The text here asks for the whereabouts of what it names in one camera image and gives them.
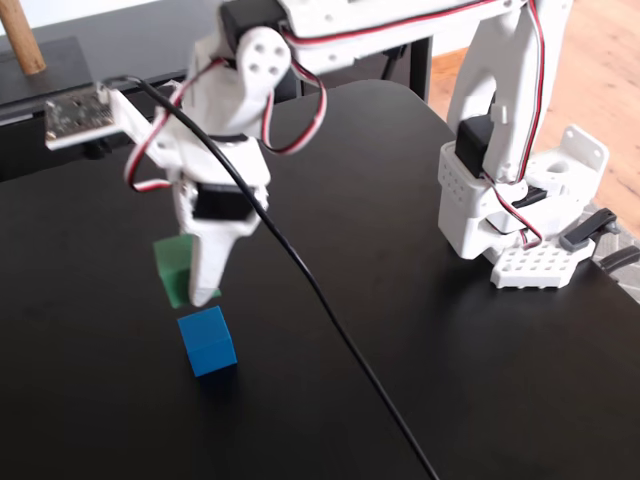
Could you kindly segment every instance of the blue cube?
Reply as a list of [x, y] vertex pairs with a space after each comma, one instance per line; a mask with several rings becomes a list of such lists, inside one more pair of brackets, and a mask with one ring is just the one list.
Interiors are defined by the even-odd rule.
[[196, 377], [238, 363], [220, 307], [181, 318], [178, 326]]

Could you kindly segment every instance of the black lever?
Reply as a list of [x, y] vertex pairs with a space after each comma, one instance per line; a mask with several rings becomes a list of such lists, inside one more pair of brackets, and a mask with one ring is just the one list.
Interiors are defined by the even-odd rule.
[[589, 244], [589, 239], [597, 243], [600, 237], [607, 233], [617, 235], [620, 233], [616, 225], [617, 219], [618, 217], [616, 217], [615, 213], [608, 208], [603, 208], [569, 233], [562, 235], [560, 237], [560, 245], [565, 250], [573, 253], [586, 247]]
[[640, 248], [632, 245], [603, 258], [600, 261], [600, 267], [605, 273], [612, 274], [616, 270], [638, 261], [640, 261]]

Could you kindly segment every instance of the red white black wire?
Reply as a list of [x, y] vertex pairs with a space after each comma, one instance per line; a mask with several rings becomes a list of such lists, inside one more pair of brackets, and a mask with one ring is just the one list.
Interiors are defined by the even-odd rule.
[[522, 223], [525, 227], [527, 227], [538, 238], [533, 242], [528, 242], [526, 234], [522, 230], [520, 230], [520, 236], [522, 237], [524, 248], [528, 250], [529, 248], [537, 247], [538, 245], [540, 245], [544, 241], [544, 237], [542, 233], [540, 233], [540, 231], [536, 227], [534, 227], [531, 224], [531, 222], [527, 221], [527, 219], [524, 218], [520, 212], [518, 212], [518, 209], [516, 207], [511, 205], [502, 197], [502, 195], [500, 195], [500, 192], [498, 192], [495, 182], [489, 175], [484, 173], [483, 177], [487, 181], [489, 186], [493, 189], [493, 192], [495, 193], [496, 198], [498, 199], [498, 202], [500, 203], [502, 208], [504, 208], [509, 215], [511, 215], [513, 218], [515, 218], [520, 223]]
[[[525, 144], [525, 149], [523, 151], [522, 159], [520, 161], [520, 166], [518, 168], [518, 174], [516, 176], [515, 181], [511, 183], [512, 185], [517, 184], [524, 179], [525, 173], [527, 171], [527, 165], [529, 163], [529, 157], [531, 156], [531, 152], [533, 150], [533, 142], [535, 141], [536, 134], [540, 126], [540, 118], [542, 116], [542, 99], [543, 99], [543, 87], [544, 87], [544, 77], [545, 77], [545, 56], [546, 56], [544, 33], [542, 31], [540, 17], [538, 16], [536, 0], [529, 0], [526, 10], [528, 15], [531, 17], [532, 25], [535, 31], [536, 41], [538, 43], [538, 59], [536, 62], [537, 75], [536, 75], [535, 95], [534, 95], [535, 105], [534, 105], [534, 113], [531, 119], [531, 126], [529, 128], [529, 134], [527, 136], [527, 142]], [[544, 241], [544, 237], [542, 236], [540, 231], [535, 227], [533, 227], [533, 225], [531, 225], [531, 223], [529, 223], [513, 205], [507, 202], [498, 193], [495, 182], [489, 175], [485, 173], [484, 176], [489, 182], [493, 191], [495, 192], [496, 198], [498, 199], [498, 202], [500, 202], [500, 205], [502, 205], [502, 207], [507, 211], [507, 213], [509, 213], [512, 217], [514, 217], [516, 220], [518, 220], [522, 224], [524, 224], [538, 238], [533, 242], [528, 242], [526, 234], [521, 230], [520, 235], [524, 243], [524, 248], [528, 249], [528, 248], [533, 248], [540, 245]]]
[[446, 10], [441, 10], [439, 12], [427, 13], [424, 15], [417, 15], [411, 18], [405, 18], [403, 20], [398, 20], [395, 22], [386, 23], [384, 25], [378, 25], [375, 27], [363, 28], [360, 30], [353, 30], [350, 32], [341, 32], [332, 35], [326, 35], [321, 37], [297, 37], [289, 30], [283, 30], [282, 34], [287, 42], [296, 47], [305, 47], [311, 45], [320, 45], [323, 43], [335, 42], [339, 40], [349, 40], [351, 38], [359, 37], [362, 35], [369, 35], [372, 33], [380, 33], [392, 28], [396, 27], [405, 27], [407, 25], [420, 23], [427, 20], [433, 20], [435, 18], [446, 17], [449, 15], [453, 15], [455, 13], [464, 12], [466, 10], [471, 10], [477, 7], [481, 7], [484, 5], [489, 5], [491, 3], [498, 3], [502, 0], [479, 0], [475, 2], [470, 2], [466, 5], [460, 5], [458, 7], [449, 8]]
[[[200, 70], [197, 74], [195, 74], [191, 79], [185, 81], [180, 87], [178, 87], [171, 97], [169, 101], [172, 105], [178, 106], [182, 102], [182, 98], [184, 97], [187, 90], [206, 72], [209, 72], [215, 67], [226, 64], [226, 60], [223, 58], [215, 58], [207, 65], [205, 68]], [[160, 115], [156, 117], [153, 124], [151, 125], [151, 132], [147, 136], [147, 138], [132, 150], [129, 155], [129, 159], [127, 160], [127, 164], [124, 168], [124, 181], [136, 192], [150, 192], [152, 190], [158, 190], [161, 188], [168, 188], [171, 186], [171, 182], [154, 178], [151, 180], [144, 180], [141, 182], [135, 181], [136, 171], [140, 162], [142, 161], [145, 152], [149, 148], [149, 145], [155, 140], [155, 138], [160, 133], [160, 130], [166, 125], [169, 120], [169, 113], [166, 110], [163, 110]]]
[[520, 161], [520, 167], [518, 175], [514, 183], [522, 181], [527, 171], [527, 164], [529, 163], [529, 157], [533, 150], [533, 142], [536, 139], [538, 128], [540, 127], [540, 118], [542, 116], [542, 99], [544, 89], [544, 76], [545, 76], [545, 60], [546, 60], [546, 44], [544, 40], [544, 32], [542, 31], [542, 24], [540, 23], [540, 17], [538, 16], [538, 9], [536, 7], [536, 0], [529, 0], [529, 4], [526, 8], [528, 15], [531, 17], [533, 29], [535, 31], [536, 41], [538, 42], [538, 60], [537, 60], [537, 76], [535, 86], [535, 106], [534, 113], [531, 119], [531, 127], [529, 128], [529, 135], [527, 136], [527, 143]]
[[311, 139], [316, 135], [320, 127], [322, 126], [322, 122], [324, 121], [324, 117], [327, 113], [327, 90], [322, 83], [322, 81], [316, 77], [309, 70], [300, 65], [296, 60], [291, 61], [291, 68], [293, 69], [296, 76], [305, 83], [309, 85], [313, 85], [320, 89], [320, 95], [318, 96], [318, 108], [316, 109], [316, 113], [313, 116], [313, 120], [311, 123], [304, 129], [304, 131], [296, 138], [292, 143], [286, 145], [284, 147], [275, 148], [271, 144], [271, 118], [273, 116], [273, 103], [274, 103], [274, 94], [271, 92], [269, 95], [269, 99], [267, 101], [267, 106], [264, 109], [264, 113], [262, 115], [262, 143], [264, 146], [271, 152], [277, 155], [291, 155], [302, 148], [304, 148]]

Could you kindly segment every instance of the cube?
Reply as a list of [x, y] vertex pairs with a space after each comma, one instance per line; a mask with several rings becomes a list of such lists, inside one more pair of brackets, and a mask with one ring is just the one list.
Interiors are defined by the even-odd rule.
[[[173, 308], [189, 305], [189, 277], [191, 275], [191, 235], [166, 238], [153, 244], [158, 274]], [[216, 290], [212, 298], [219, 297]]]
[[238, 363], [220, 307], [181, 318], [178, 326], [196, 377]]

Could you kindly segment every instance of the desk leg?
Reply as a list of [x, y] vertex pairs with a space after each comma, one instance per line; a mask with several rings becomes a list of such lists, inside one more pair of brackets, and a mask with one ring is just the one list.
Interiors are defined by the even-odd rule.
[[432, 38], [425, 38], [411, 44], [409, 88], [427, 103], [429, 103], [429, 86], [431, 83], [432, 49]]

